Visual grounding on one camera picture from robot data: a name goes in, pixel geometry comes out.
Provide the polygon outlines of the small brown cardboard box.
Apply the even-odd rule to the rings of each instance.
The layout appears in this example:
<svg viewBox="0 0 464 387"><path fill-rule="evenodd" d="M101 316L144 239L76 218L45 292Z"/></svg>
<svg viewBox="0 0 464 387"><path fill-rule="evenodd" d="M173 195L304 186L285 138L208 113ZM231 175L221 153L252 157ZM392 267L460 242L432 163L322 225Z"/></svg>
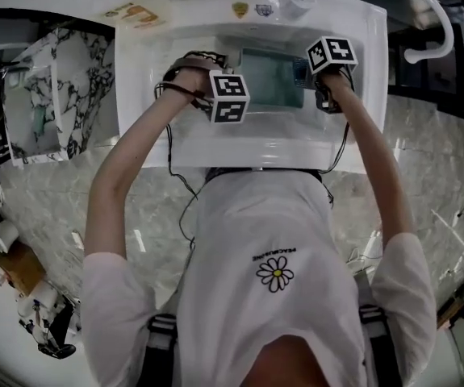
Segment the small brown cardboard box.
<svg viewBox="0 0 464 387"><path fill-rule="evenodd" d="M18 240L8 253L0 252L0 269L9 282L24 296L28 296L45 278L46 271L32 248Z"/></svg>

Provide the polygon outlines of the person's neck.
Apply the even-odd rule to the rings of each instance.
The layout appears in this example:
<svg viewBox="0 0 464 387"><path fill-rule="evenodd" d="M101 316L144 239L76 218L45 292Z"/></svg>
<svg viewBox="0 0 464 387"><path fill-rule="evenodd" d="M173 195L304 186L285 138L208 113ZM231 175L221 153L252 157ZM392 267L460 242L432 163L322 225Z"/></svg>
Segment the person's neck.
<svg viewBox="0 0 464 387"><path fill-rule="evenodd" d="M266 344L240 387L329 387L307 342L284 335Z"/></svg>

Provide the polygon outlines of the person's left forearm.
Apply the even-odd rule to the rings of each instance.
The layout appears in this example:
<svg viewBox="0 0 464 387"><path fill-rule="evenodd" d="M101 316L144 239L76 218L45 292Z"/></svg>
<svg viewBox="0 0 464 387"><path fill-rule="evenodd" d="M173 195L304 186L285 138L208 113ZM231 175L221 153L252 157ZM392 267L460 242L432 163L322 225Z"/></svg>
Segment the person's left forearm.
<svg viewBox="0 0 464 387"><path fill-rule="evenodd" d="M135 121L99 168L90 188L90 210L112 212L123 205L161 133L193 99L177 89L166 89Z"/></svg>

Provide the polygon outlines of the white plastic bundle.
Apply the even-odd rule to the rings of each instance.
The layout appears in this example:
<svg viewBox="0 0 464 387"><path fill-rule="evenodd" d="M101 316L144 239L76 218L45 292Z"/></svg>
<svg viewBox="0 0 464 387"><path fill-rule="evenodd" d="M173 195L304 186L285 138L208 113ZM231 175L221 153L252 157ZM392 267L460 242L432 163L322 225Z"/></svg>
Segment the white plastic bundle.
<svg viewBox="0 0 464 387"><path fill-rule="evenodd" d="M45 330L56 317L58 291L46 281L41 281L27 296L19 296L17 315L23 326L38 326Z"/></svg>

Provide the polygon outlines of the marble pattern sink cabinet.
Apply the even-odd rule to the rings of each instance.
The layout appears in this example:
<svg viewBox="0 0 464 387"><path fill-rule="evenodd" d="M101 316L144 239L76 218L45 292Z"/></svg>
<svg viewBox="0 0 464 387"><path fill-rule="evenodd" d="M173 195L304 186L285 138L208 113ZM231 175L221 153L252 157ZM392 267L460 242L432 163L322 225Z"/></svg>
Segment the marble pattern sink cabinet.
<svg viewBox="0 0 464 387"><path fill-rule="evenodd" d="M13 165L72 160L117 135L114 60L113 40L57 28L5 64L30 68L0 77ZM47 108L38 138L32 128L37 106Z"/></svg>

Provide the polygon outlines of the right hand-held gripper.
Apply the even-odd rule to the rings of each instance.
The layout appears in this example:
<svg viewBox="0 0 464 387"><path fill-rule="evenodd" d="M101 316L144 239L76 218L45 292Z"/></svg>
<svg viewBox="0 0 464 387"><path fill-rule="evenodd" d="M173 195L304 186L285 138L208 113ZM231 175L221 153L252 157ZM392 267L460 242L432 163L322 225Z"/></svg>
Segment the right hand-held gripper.
<svg viewBox="0 0 464 387"><path fill-rule="evenodd" d="M327 114L339 114L341 109L321 77L324 73L344 74L352 85L352 71L356 68L353 45L346 38L322 36L307 48L306 55L316 106Z"/></svg>

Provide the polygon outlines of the person's black trousers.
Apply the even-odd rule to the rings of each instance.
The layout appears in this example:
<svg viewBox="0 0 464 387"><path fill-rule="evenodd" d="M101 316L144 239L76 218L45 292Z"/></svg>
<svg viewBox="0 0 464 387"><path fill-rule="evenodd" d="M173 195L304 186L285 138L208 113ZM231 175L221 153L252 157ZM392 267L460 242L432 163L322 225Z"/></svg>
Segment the person's black trousers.
<svg viewBox="0 0 464 387"><path fill-rule="evenodd" d="M319 182L322 181L322 176L317 169L286 169L286 168L209 168L205 176L205 182L208 183L216 177L229 174L229 173L250 173L250 172L300 172L312 175Z"/></svg>

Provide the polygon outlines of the person's right forearm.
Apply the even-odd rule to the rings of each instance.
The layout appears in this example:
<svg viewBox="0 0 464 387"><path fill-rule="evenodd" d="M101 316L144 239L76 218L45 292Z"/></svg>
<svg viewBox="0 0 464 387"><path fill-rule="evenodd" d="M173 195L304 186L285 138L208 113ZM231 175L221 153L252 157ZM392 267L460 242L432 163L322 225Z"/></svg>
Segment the person's right forearm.
<svg viewBox="0 0 464 387"><path fill-rule="evenodd" d="M374 192L401 194L403 188L394 155L349 81L341 73L323 74L321 80L352 128Z"/></svg>

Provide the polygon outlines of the black sink stand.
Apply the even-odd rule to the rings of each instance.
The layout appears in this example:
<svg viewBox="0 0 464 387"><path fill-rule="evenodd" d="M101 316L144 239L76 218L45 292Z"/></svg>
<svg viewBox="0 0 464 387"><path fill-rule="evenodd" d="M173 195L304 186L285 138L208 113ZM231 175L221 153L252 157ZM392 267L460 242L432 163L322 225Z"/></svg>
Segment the black sink stand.
<svg viewBox="0 0 464 387"><path fill-rule="evenodd" d="M444 32L439 27L419 31L407 29L388 35L388 48L394 55L395 82L388 93L431 102L438 96L464 97L464 43L462 26L453 25L454 47L444 57L420 60L415 64L404 59L409 49L439 48Z"/></svg>

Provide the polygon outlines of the orange picture card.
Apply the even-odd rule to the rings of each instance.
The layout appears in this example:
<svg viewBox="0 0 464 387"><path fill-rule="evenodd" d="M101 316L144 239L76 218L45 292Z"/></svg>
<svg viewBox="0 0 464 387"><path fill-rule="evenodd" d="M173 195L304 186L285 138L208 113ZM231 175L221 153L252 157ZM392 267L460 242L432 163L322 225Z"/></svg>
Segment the orange picture card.
<svg viewBox="0 0 464 387"><path fill-rule="evenodd" d="M133 2L110 9L104 12L102 17L113 25L127 25L135 29L155 27L167 22L164 15L159 15L157 12Z"/></svg>

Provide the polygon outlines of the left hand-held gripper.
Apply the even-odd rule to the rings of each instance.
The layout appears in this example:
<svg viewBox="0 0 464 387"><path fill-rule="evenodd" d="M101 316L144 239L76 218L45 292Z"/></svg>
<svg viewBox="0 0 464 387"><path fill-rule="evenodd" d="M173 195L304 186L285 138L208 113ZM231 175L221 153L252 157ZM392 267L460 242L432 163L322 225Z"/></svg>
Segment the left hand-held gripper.
<svg viewBox="0 0 464 387"><path fill-rule="evenodd" d="M191 104L213 124L238 124L245 119L250 95L240 75L241 53L241 48L229 48L226 55L192 51L179 59L182 68L208 73L210 91L196 96Z"/></svg>

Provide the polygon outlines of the person's white flower-print shirt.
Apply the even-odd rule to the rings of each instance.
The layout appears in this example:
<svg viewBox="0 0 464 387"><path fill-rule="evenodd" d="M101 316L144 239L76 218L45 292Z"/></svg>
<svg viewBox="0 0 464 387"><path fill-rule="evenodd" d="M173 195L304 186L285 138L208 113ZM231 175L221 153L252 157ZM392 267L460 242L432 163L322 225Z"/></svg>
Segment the person's white flower-print shirt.
<svg viewBox="0 0 464 387"><path fill-rule="evenodd" d="M283 335L307 341L331 387L367 387L368 340L357 284L332 239L325 188L296 171L229 173L199 196L195 250L178 308L175 385L238 387L260 350ZM375 270L404 385L426 368L436 303L420 241L390 238ZM157 311L123 257L84 260L83 343L101 387L132 387Z"/></svg>

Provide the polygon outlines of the white ceramic sink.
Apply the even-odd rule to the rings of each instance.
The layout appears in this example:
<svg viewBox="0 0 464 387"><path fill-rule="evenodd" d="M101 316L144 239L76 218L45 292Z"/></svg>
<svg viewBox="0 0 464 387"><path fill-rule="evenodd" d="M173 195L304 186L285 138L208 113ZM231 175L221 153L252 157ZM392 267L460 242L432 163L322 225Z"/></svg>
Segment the white ceramic sink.
<svg viewBox="0 0 464 387"><path fill-rule="evenodd" d="M247 2L238 19L234 2ZM357 56L356 94L383 127L387 108L387 13L361 0L317 0L297 20L285 13L286 0L169 0L166 24L115 29L115 84L119 129L125 132L153 103L153 90L170 65L189 51L226 55L229 48L259 48L304 57L322 36L350 40ZM256 4L274 13L261 17ZM172 122L173 134L154 145L146 165L161 167L281 167L363 170L353 135L341 114L316 107L311 91L301 109L249 113L242 123L213 124L201 111L186 108Z"/></svg>

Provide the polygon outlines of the chrome tap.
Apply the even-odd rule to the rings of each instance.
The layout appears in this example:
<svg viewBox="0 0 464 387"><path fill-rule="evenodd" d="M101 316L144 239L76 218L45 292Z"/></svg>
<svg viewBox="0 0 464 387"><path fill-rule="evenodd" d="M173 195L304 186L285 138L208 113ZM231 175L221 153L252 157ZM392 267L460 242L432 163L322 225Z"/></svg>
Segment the chrome tap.
<svg viewBox="0 0 464 387"><path fill-rule="evenodd" d="M26 65L18 64L1 64L0 77L6 76L8 73L26 73L30 68Z"/></svg>

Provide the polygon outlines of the person's left hand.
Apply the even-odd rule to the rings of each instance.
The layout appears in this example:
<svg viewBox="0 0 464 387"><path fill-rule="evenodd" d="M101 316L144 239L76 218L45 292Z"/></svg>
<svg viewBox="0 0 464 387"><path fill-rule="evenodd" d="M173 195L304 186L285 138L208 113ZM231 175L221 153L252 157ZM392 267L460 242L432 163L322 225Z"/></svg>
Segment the person's left hand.
<svg viewBox="0 0 464 387"><path fill-rule="evenodd" d="M212 96L209 72L206 69L181 68L173 83L192 93L201 92L206 97Z"/></svg>

